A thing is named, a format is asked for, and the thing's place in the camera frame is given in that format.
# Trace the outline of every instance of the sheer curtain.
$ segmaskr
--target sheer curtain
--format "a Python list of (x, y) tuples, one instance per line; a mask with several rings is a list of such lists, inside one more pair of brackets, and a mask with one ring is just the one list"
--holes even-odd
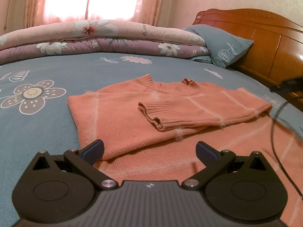
[(26, 0), (25, 28), (82, 19), (117, 19), (155, 25), (162, 0)]

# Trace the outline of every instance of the pink sweater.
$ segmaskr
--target pink sweater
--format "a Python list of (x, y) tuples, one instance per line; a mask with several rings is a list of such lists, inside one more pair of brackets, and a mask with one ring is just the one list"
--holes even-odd
[(80, 146), (95, 139), (104, 141), (102, 160), (209, 126), (241, 123), (271, 108), (244, 88), (227, 90), (186, 78), (159, 83), (150, 75), (70, 96), (68, 105)]
[[(274, 159), (269, 141), (272, 120), (266, 113), (246, 122), (224, 128), (212, 126), (196, 134), (183, 136), (129, 152), (115, 159), (95, 164), (101, 172), (119, 183), (123, 180), (178, 180), (204, 169), (198, 160), (195, 146), (204, 141), (221, 151), (230, 149), (236, 155), (249, 156), (261, 151), (286, 187), (288, 202), (281, 220), (289, 227), (303, 226), (303, 202)], [(303, 190), (303, 142), (290, 130), (277, 124), (274, 132), (275, 148), (286, 171)]]

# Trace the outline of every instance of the printed flower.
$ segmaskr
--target printed flower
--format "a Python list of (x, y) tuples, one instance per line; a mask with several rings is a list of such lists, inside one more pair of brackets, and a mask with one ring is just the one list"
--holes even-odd
[(160, 54), (166, 54), (166, 56), (171, 56), (172, 54), (174, 54), (175, 56), (177, 56), (177, 50), (180, 50), (180, 45), (160, 43), (158, 45), (158, 48), (162, 49), (160, 51)]
[(4, 46), (7, 41), (7, 35), (0, 36), (0, 46)]
[(45, 99), (58, 98), (66, 93), (62, 88), (51, 88), (52, 80), (44, 80), (36, 85), (22, 84), (15, 88), (14, 96), (6, 98), (0, 105), (1, 108), (19, 106), (22, 114), (31, 115), (39, 112), (45, 105)]
[(76, 31), (67, 33), (64, 38), (117, 36), (118, 28), (110, 24), (109, 19), (80, 20), (73, 22)]
[(54, 55), (55, 53), (57, 54), (62, 54), (62, 49), (67, 49), (66, 46), (67, 43), (41, 43), (37, 44), (37, 48), (40, 48), (41, 53), (46, 53), (48, 55)]
[(98, 43), (97, 42), (95, 42), (95, 41), (93, 41), (92, 42), (92, 44), (91, 44), (91, 46), (93, 47), (93, 49), (95, 48), (95, 47), (97, 47), (98, 46)]
[(196, 50), (193, 50), (190, 57), (194, 57), (194, 56), (196, 55), (196, 53), (197, 53), (197, 51), (196, 51)]
[(207, 50), (204, 47), (200, 47), (200, 51), (201, 51), (201, 53), (205, 54)]
[(127, 39), (125, 38), (105, 38), (104, 40), (109, 39), (109, 44), (112, 44), (113, 42), (115, 42), (115, 44), (120, 44), (120, 43), (124, 43), (126, 46), (128, 44)]
[(148, 59), (139, 58), (135, 56), (122, 56), (121, 59), (128, 60), (130, 62), (141, 63), (141, 64), (151, 64), (152, 62)]

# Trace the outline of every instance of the sweater sleeve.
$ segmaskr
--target sweater sleeve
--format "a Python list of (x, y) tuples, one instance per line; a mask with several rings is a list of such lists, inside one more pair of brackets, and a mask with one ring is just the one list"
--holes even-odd
[(269, 108), (270, 103), (243, 88), (187, 97), (162, 94), (158, 101), (138, 104), (138, 109), (159, 131), (241, 123)]

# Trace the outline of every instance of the blue pillow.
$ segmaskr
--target blue pillow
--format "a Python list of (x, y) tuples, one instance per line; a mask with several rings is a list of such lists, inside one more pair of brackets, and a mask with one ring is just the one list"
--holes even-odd
[(213, 64), (222, 68), (239, 60), (254, 42), (208, 25), (192, 25), (184, 30), (201, 36), (206, 43)]
[(212, 59), (208, 55), (200, 55), (200, 56), (192, 57), (189, 58), (189, 60), (212, 64)]

